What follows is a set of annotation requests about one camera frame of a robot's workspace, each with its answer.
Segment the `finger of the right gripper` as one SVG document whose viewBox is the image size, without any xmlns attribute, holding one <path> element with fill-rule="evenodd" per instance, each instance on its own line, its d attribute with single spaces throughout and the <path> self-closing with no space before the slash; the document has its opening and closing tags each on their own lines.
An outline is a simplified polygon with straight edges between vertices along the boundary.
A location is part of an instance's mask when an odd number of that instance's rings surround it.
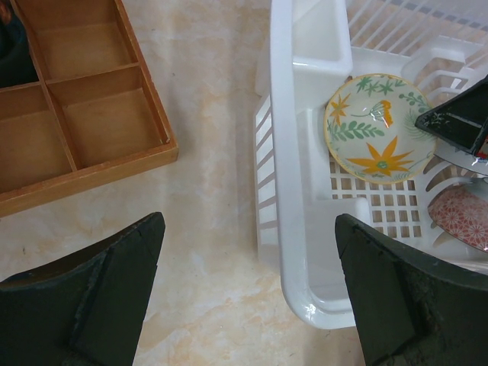
<svg viewBox="0 0 488 366">
<path fill-rule="evenodd" d="M 487 154 L 487 79 L 417 117 L 415 126 L 472 156 Z"/>
</svg>

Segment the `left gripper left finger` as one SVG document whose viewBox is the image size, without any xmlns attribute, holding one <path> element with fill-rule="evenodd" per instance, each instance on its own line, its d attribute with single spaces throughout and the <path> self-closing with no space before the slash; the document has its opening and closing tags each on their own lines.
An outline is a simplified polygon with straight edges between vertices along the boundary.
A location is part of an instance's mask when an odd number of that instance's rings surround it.
<svg viewBox="0 0 488 366">
<path fill-rule="evenodd" d="M 1 282 L 3 365 L 131 365 L 165 233 L 151 213 Z"/>
</svg>

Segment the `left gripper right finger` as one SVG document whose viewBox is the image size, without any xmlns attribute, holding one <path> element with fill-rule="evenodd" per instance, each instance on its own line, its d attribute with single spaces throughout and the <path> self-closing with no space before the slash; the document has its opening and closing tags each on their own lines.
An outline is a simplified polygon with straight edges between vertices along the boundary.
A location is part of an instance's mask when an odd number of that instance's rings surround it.
<svg viewBox="0 0 488 366">
<path fill-rule="evenodd" d="M 335 237 L 367 365 L 485 365 L 487 276 L 349 214 Z"/>
</svg>

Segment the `yellow flower white bowl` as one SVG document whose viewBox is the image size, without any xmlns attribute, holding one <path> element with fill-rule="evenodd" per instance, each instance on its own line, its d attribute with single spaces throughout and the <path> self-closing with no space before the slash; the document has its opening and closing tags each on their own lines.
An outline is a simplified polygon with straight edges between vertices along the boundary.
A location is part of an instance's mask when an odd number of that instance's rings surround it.
<svg viewBox="0 0 488 366">
<path fill-rule="evenodd" d="M 325 108 L 324 138 L 349 174 L 375 184 L 396 184 L 423 171 L 437 139 L 416 127 L 428 99 L 411 82 L 373 73 L 346 82 Z"/>
</svg>

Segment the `white plastic dish rack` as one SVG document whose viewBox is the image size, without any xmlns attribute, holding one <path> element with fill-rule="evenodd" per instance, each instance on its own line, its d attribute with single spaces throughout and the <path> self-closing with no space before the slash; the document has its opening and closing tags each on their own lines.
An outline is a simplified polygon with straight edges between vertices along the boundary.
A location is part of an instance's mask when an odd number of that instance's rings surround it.
<svg viewBox="0 0 488 366">
<path fill-rule="evenodd" d="M 413 83 L 441 104 L 487 73 L 485 1 L 273 1 L 258 61 L 255 189 L 258 255 L 277 265 L 288 306 L 318 329 L 355 324 L 334 226 L 351 214 L 471 271 L 487 256 L 444 233 L 427 206 L 483 175 L 434 155 L 417 176 L 375 184 L 347 173 L 326 146 L 329 99 L 360 75 Z"/>
</svg>

